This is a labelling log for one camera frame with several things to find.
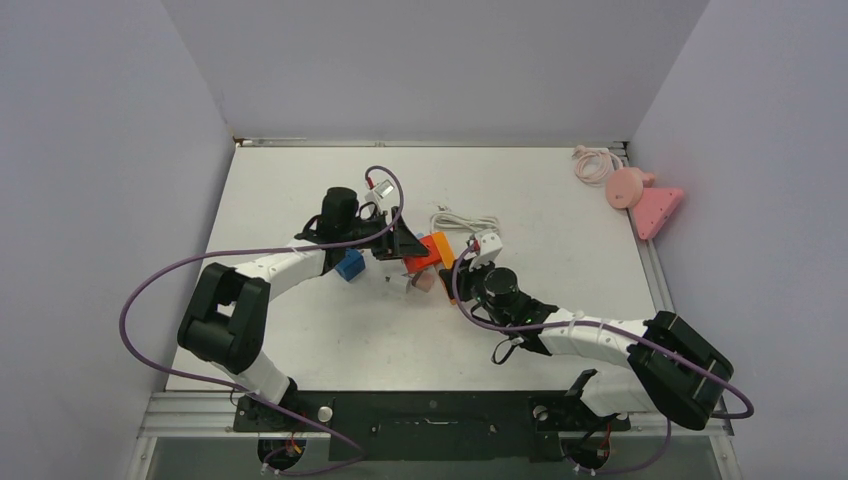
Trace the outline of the red cube socket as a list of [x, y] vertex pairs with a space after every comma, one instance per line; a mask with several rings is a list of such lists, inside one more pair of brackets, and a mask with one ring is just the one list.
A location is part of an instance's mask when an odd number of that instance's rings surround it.
[[417, 274], [441, 262], [441, 254], [432, 235], [421, 237], [419, 242], [427, 253], [403, 257], [402, 262], [408, 274]]

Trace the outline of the pink brown plug charger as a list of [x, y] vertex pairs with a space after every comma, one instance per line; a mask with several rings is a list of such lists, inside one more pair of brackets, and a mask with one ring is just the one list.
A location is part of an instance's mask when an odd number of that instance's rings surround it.
[[421, 270], [412, 275], [410, 285], [423, 293], [429, 293], [436, 283], [436, 275], [431, 269]]

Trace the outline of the white plug charger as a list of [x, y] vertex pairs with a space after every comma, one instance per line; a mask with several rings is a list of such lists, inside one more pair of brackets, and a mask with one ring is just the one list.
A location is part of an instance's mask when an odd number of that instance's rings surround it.
[[411, 278], [405, 274], [394, 274], [385, 277], [387, 287], [399, 294], [405, 295], [411, 288]]

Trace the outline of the blue cube socket adapter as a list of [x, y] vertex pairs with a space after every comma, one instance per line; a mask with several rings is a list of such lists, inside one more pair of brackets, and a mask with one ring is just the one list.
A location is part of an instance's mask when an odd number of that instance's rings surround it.
[[365, 258], [356, 249], [347, 249], [344, 257], [334, 267], [336, 273], [348, 283], [353, 282], [365, 269]]

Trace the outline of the orange power strip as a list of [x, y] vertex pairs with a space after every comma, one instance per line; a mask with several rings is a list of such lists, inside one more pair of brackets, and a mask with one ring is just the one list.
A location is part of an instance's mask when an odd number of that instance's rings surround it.
[[453, 296], [452, 288], [450, 286], [450, 280], [446, 279], [446, 277], [442, 274], [443, 270], [447, 270], [448, 273], [451, 273], [453, 264], [456, 260], [456, 256], [454, 251], [450, 245], [450, 242], [444, 232], [437, 231], [431, 234], [431, 238], [436, 246], [436, 250], [440, 257], [440, 267], [437, 269], [437, 273], [439, 275], [440, 281], [444, 290], [448, 296], [448, 299], [452, 305], [456, 304], [456, 299]]

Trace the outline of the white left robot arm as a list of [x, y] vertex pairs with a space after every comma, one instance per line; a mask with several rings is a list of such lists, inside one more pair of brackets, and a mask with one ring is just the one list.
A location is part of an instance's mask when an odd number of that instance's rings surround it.
[[293, 381], [264, 353], [269, 304], [298, 284], [333, 270], [348, 251], [367, 249], [379, 261], [428, 256], [428, 248], [406, 226], [397, 207], [370, 204], [360, 215], [355, 191], [327, 190], [321, 211], [289, 242], [284, 253], [236, 266], [207, 265], [177, 333], [178, 345], [213, 364], [237, 385], [262, 398], [259, 417], [274, 430], [296, 421]]

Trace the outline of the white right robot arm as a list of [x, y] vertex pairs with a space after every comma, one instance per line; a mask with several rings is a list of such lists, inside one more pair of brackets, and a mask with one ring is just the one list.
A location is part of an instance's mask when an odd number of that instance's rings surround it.
[[718, 409], [734, 367], [678, 314], [661, 310], [650, 319], [614, 320], [581, 316], [523, 292], [517, 274], [492, 263], [470, 261], [442, 269], [439, 277], [458, 305], [469, 303], [468, 318], [506, 336], [512, 348], [543, 356], [577, 356], [626, 369], [633, 380], [598, 378], [567, 397], [565, 414], [579, 428], [603, 416], [633, 410], [655, 411], [673, 423], [702, 430]]

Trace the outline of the pink round socket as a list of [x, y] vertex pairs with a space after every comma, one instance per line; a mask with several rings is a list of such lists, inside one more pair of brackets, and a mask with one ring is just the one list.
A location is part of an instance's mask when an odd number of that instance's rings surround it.
[[612, 173], [605, 184], [605, 197], [609, 205], [618, 210], [634, 207], [644, 190], [656, 180], [653, 173], [637, 167], [622, 167]]

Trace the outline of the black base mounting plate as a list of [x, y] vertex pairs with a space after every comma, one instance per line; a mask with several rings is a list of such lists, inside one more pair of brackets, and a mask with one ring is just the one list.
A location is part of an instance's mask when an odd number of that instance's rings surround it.
[[320, 392], [299, 395], [295, 412], [312, 420], [320, 408], [331, 461], [477, 461], [519, 457], [556, 462], [596, 448], [627, 419], [595, 415], [567, 391]]

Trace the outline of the pink triangular power strip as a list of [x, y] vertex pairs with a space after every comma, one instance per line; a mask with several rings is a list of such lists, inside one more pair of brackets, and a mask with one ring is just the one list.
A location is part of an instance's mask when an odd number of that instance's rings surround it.
[[641, 240], [652, 240], [672, 213], [683, 201], [680, 188], [645, 188], [639, 201], [631, 208], [636, 233]]

